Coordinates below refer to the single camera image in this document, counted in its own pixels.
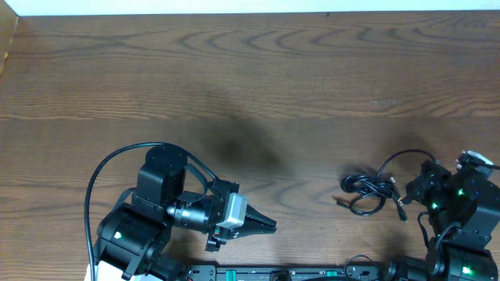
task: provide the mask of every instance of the wooden surface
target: wooden surface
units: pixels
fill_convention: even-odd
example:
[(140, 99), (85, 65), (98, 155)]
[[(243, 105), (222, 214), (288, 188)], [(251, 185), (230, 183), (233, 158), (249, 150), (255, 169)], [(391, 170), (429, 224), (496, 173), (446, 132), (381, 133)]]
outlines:
[(17, 20), (17, 15), (7, 3), (0, 0), (0, 76), (2, 75), (4, 61), (7, 59), (7, 51), (16, 30)]
[[(221, 265), (423, 257), (421, 206), (405, 207), (406, 224), (391, 202), (354, 216), (334, 205), (350, 198), (340, 179), (406, 148), (450, 169), (463, 149), (500, 162), (500, 12), (22, 18), (11, 55), (0, 83), (2, 279), (83, 279), (90, 175), (139, 141), (183, 146), (278, 221), (276, 234), (218, 253), (174, 230), (172, 256)], [(145, 152), (104, 168), (93, 233)], [(404, 187), (423, 160), (402, 156), (387, 171)]]

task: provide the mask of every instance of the black cable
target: black cable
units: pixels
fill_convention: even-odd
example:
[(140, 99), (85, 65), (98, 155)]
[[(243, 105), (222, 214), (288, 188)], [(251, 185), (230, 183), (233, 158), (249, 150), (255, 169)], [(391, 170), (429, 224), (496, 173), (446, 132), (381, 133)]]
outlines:
[[(92, 238), (91, 238), (90, 202), (91, 202), (92, 187), (94, 186), (94, 182), (95, 182), (95, 179), (97, 178), (97, 175), (99, 174), (99, 172), (101, 172), (104, 165), (109, 160), (111, 160), (111, 158), (117, 156), (118, 154), (120, 154), (122, 152), (129, 151), (130, 149), (135, 149), (135, 148), (153, 147), (153, 146), (166, 145), (166, 144), (168, 144), (168, 143), (165, 143), (165, 142), (144, 142), (144, 143), (132, 144), (132, 145), (128, 145), (124, 148), (120, 148), (120, 149), (114, 151), (113, 153), (111, 153), (110, 155), (106, 156), (106, 158), (104, 158), (104, 160), (101, 161), (101, 163), (97, 166), (94, 173), (92, 174), (92, 177), (91, 177), (90, 181), (88, 182), (87, 193), (85, 194), (85, 202), (84, 202), (84, 225), (85, 225), (85, 235), (87, 236), (88, 261), (89, 261), (90, 269), (91, 269), (91, 281), (96, 281), (96, 279), (95, 279), (94, 250), (92, 248)], [(201, 161), (199, 161), (193, 154), (189, 153), (188, 151), (185, 151), (185, 152), (189, 158), (191, 158), (196, 164), (198, 164), (213, 179), (218, 179), (218, 177), (215, 175), (215, 173), (213, 173), (208, 167), (206, 167)]]
[(187, 203), (195, 203), (195, 202), (200, 201), (201, 199), (205, 198), (206, 193), (209, 190), (209, 182), (206, 180), (205, 176), (203, 176), (203, 174), (200, 173), (200, 171), (198, 171), (198, 169), (196, 169), (196, 167), (194, 167), (192, 164), (187, 164), (184, 167), (184, 169), (186, 171), (191, 172), (193, 174), (193, 176), (195, 176), (195, 178), (202, 184), (203, 193), (199, 194), (199, 196), (195, 197), (195, 198), (193, 198), (192, 196), (183, 196), (183, 194), (186, 194), (186, 193), (182, 193), (177, 199), (180, 199), (180, 200), (187, 202)]
[(444, 239), (444, 238), (448, 235), (448, 233), (449, 233), (452, 229), (454, 229), (454, 228), (456, 228), (456, 229), (461, 229), (461, 226), (462, 226), (462, 224), (461, 224), (460, 222), (452, 222), (452, 223), (450, 223), (450, 224), (446, 227), (446, 229), (442, 232), (442, 234), (441, 234), (439, 237), (437, 237), (437, 239), (436, 239), (436, 244), (434, 245), (434, 247), (435, 247), (436, 249), (439, 249), (439, 245), (441, 244), (441, 242), (443, 241), (443, 239)]
[(349, 274), (347, 273), (347, 267), (349, 266), (349, 264), (354, 261), (355, 259), (357, 258), (366, 258), (370, 261), (370, 264), (373, 265), (374, 267), (376, 267), (378, 269), (378, 275), (377, 277), (379, 278), (376, 278), (376, 279), (373, 279), (373, 280), (370, 280), (370, 281), (377, 281), (380, 279), (380, 266), (377, 265), (374, 261), (372, 261), (371, 258), (369, 258), (368, 256), (364, 255), (364, 254), (357, 254), (355, 255), (354, 257), (350, 258), (344, 265), (344, 268), (342, 269), (344, 276), (323, 276), (323, 277), (316, 277), (316, 278), (311, 278), (311, 279), (306, 279), (304, 281), (338, 281), (338, 280), (346, 280), (346, 281), (349, 281), (349, 280), (357, 280), (355, 278), (352, 278), (351, 276), (349, 276)]
[(116, 211), (132, 193), (135, 193), (136, 190), (136, 187), (131, 187), (122, 192), (122, 194), (118, 197), (118, 200), (116, 200), (115, 207), (112, 208), (112, 211)]
[(419, 216), (416, 218), (416, 221), (419, 222), (420, 230), (422, 230), (422, 236), (423, 236), (423, 242), (425, 243), (425, 247), (428, 249), (429, 248), (429, 237), (427, 236), (427, 231), (425, 230), (425, 227), (423, 227), (422, 222), (420, 219), (422, 218), (423, 215), (429, 215), (428, 212), (421, 212)]
[(373, 262), (371, 258), (369, 258), (368, 256), (366, 256), (366, 255), (364, 255), (364, 254), (357, 254), (357, 255), (355, 255), (354, 257), (350, 258), (350, 259), (349, 259), (349, 260), (345, 263), (345, 265), (344, 265), (344, 275), (345, 275), (345, 278), (346, 278), (347, 280), (349, 280), (349, 279), (353, 279), (353, 280), (355, 280), (354, 278), (352, 278), (351, 276), (349, 276), (349, 274), (347, 273), (347, 267), (348, 267), (348, 265), (351, 263), (351, 261), (354, 261), (354, 260), (355, 260), (355, 259), (357, 259), (357, 258), (366, 258), (366, 259), (368, 259), (368, 260), (370, 261), (370, 264), (371, 264), (371, 265), (373, 265), (374, 267), (376, 267), (376, 268), (379, 270), (379, 275), (380, 275), (380, 268), (379, 268), (379, 266), (378, 266), (375, 262)]
[[(436, 158), (429, 152), (423, 151), (420, 149), (408, 149), (404, 151), (400, 151), (391, 157), (389, 157), (384, 164), (380, 167), (378, 170), (378, 173), (373, 176), (373, 175), (350, 175), (344, 178), (341, 181), (341, 189), (345, 193), (358, 193), (359, 196), (355, 198), (353, 201), (349, 203), (349, 205), (337, 201), (337, 205), (343, 207), (343, 208), (348, 208), (352, 213), (356, 215), (373, 215), (377, 212), (379, 212), (385, 205), (385, 201), (388, 198), (391, 198), (395, 203), (396, 207), (398, 208), (398, 214), (399, 218), (403, 221), (406, 222), (407, 217), (405, 214), (405, 211), (401, 207), (400, 203), (400, 195), (398, 191), (395, 188), (394, 183), (391, 180), (382, 180), (380, 176), (382, 175), (382, 172), (384, 171), (385, 167), (389, 164), (389, 162), (398, 157), (401, 154), (409, 153), (409, 152), (418, 152), (418, 153), (423, 153), (427, 156), (430, 157), (430, 159), (435, 162)], [(368, 197), (378, 197), (380, 198), (379, 204), (375, 209), (371, 211), (362, 211), (357, 208), (355, 208), (355, 204), (365, 198)]]
[(474, 165), (480, 165), (480, 166), (483, 166), (483, 167), (486, 167), (486, 168), (489, 168), (489, 169), (497, 169), (497, 170), (500, 170), (500, 166), (498, 165), (491, 165), (491, 164), (486, 164), (486, 163), (481, 163), (481, 162), (472, 162)]

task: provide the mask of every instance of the wood grain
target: wood grain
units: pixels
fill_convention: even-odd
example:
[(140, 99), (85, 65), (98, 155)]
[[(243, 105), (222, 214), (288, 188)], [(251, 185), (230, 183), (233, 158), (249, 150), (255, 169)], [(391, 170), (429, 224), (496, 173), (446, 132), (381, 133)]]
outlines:
[(13, 41), (18, 19), (9, 5), (4, 0), (0, 0), (0, 76), (2, 76), (4, 62)]
[[(185, 147), (278, 221), (276, 234), (215, 254), (205, 236), (176, 229), (167, 252), (181, 260), (423, 257), (421, 206), (402, 225), (393, 204), (368, 219), (332, 197), (349, 198), (338, 186), (347, 173), (406, 148), (450, 169), (463, 149), (499, 161), (499, 43), (499, 12), (22, 18), (0, 83), (2, 279), (83, 279), (88, 179), (138, 141)], [(103, 170), (93, 229), (144, 154)], [(405, 155), (388, 170), (403, 187), (422, 160)], [(190, 178), (187, 188), (199, 187)]]

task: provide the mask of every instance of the white wall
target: white wall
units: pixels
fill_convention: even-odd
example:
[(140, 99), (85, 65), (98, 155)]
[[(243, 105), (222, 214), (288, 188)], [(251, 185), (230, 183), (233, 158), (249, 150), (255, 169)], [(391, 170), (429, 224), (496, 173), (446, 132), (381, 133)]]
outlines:
[(500, 9), (500, 0), (6, 0), (20, 16)]

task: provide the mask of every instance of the wire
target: wire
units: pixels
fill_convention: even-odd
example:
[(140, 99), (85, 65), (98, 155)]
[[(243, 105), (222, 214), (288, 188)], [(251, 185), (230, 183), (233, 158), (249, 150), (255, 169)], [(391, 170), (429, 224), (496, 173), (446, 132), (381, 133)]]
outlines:
[[(352, 213), (356, 215), (362, 215), (362, 216), (368, 216), (368, 215), (373, 215), (379, 212), (385, 205), (385, 201), (390, 198), (396, 203), (396, 207), (398, 208), (398, 214), (399, 218), (403, 221), (406, 222), (407, 216), (405, 214), (405, 211), (401, 207), (401, 202), (400, 202), (400, 195), (398, 191), (395, 188), (394, 182), (391, 180), (382, 180), (380, 176), (382, 175), (382, 172), (384, 171), (385, 167), (389, 164), (389, 162), (398, 157), (399, 155), (405, 154), (405, 153), (410, 153), (410, 152), (418, 152), (418, 153), (423, 153), (433, 161), (436, 162), (436, 158), (429, 152), (423, 151), (420, 149), (408, 149), (404, 151), (400, 151), (391, 157), (389, 157), (384, 164), (380, 167), (378, 170), (378, 173), (373, 176), (373, 175), (350, 175), (345, 177), (341, 181), (341, 189), (345, 193), (358, 193), (359, 196), (352, 200), (349, 205), (337, 201), (337, 205), (343, 207), (343, 208), (348, 208)], [(362, 199), (368, 198), (368, 197), (378, 197), (380, 198), (379, 204), (377, 207), (375, 207), (371, 211), (362, 211), (358, 208), (355, 208), (355, 204), (358, 201), (361, 201)]]
[(486, 167), (486, 168), (489, 168), (489, 169), (497, 169), (497, 170), (500, 170), (500, 166), (498, 165), (490, 165), (490, 164), (486, 164), (486, 163), (481, 163), (481, 162), (472, 162), (474, 165), (480, 165), (480, 166), (483, 166), (483, 167)]
[(349, 260), (345, 263), (345, 265), (344, 265), (344, 275), (345, 275), (345, 278), (346, 278), (347, 280), (349, 280), (349, 279), (353, 279), (353, 280), (355, 280), (354, 278), (352, 278), (351, 276), (349, 276), (349, 274), (347, 273), (347, 267), (348, 267), (348, 265), (349, 265), (352, 261), (354, 261), (354, 260), (355, 260), (355, 259), (357, 259), (357, 258), (366, 258), (366, 259), (368, 259), (368, 260), (370, 261), (370, 263), (371, 263), (374, 267), (376, 267), (376, 268), (379, 270), (379, 274), (380, 274), (380, 268), (378, 267), (378, 265), (377, 265), (377, 264), (375, 264), (375, 262), (373, 262), (373, 261), (372, 261), (372, 259), (371, 259), (371, 258), (369, 258), (368, 256), (366, 256), (366, 255), (364, 255), (364, 254), (357, 254), (357, 255), (355, 255), (354, 257), (350, 258), (350, 259), (349, 259)]
[(347, 267), (349, 266), (349, 264), (352, 261), (354, 261), (357, 258), (366, 258), (366, 259), (368, 259), (370, 261), (370, 264), (373, 265), (374, 267), (376, 267), (378, 269), (377, 277), (380, 277), (380, 266), (378, 266), (368, 256), (366, 256), (364, 254), (357, 254), (354, 257), (350, 258), (345, 263), (344, 268), (342, 269), (344, 276), (324, 276), (324, 277), (316, 277), (316, 278), (306, 279), (304, 281), (338, 281), (338, 280), (348, 280), (349, 281), (349, 280), (357, 280), (357, 279), (352, 278), (351, 276), (349, 276), (349, 274), (347, 273)]
[(443, 231), (443, 233), (436, 239), (436, 244), (434, 245), (434, 248), (435, 249), (439, 249), (439, 245), (441, 244), (441, 242), (443, 241), (443, 239), (448, 235), (448, 233), (456, 228), (456, 229), (461, 229), (461, 224), (460, 222), (452, 222), (450, 223), (446, 229)]
[(422, 236), (423, 236), (423, 243), (425, 244), (425, 247), (428, 249), (429, 248), (429, 237), (427, 236), (427, 231), (425, 230), (425, 227), (423, 226), (422, 222), (420, 219), (422, 218), (423, 215), (429, 215), (428, 212), (421, 212), (419, 216), (416, 218), (416, 221), (419, 223), (420, 230), (422, 230)]
[[(111, 158), (117, 156), (118, 154), (129, 151), (131, 149), (135, 148), (145, 148), (145, 147), (154, 147), (154, 146), (160, 146), (160, 145), (174, 145), (174, 144), (169, 144), (165, 142), (144, 142), (144, 143), (139, 143), (139, 144), (131, 144), (128, 145), (124, 148), (120, 148), (110, 155), (106, 156), (101, 163), (97, 166), (95, 169), (94, 173), (92, 174), (92, 177), (90, 181), (88, 182), (87, 186), (87, 193), (85, 194), (85, 202), (84, 202), (84, 225), (85, 225), (85, 235), (87, 237), (87, 249), (88, 249), (88, 261), (91, 269), (91, 281), (96, 281), (95, 278), (95, 260), (94, 260), (94, 249), (92, 247), (92, 237), (91, 237), (91, 224), (90, 224), (90, 202), (91, 202), (91, 192), (92, 188), (94, 187), (94, 182), (95, 179), (97, 178), (97, 175), (99, 172), (101, 172), (102, 168), (104, 165), (111, 160)], [(215, 173), (213, 173), (207, 166), (205, 166), (201, 161), (199, 161), (193, 154), (191, 154), (188, 151), (185, 151), (186, 155), (191, 158), (196, 164), (198, 164), (207, 174), (209, 174), (213, 179), (218, 179)]]

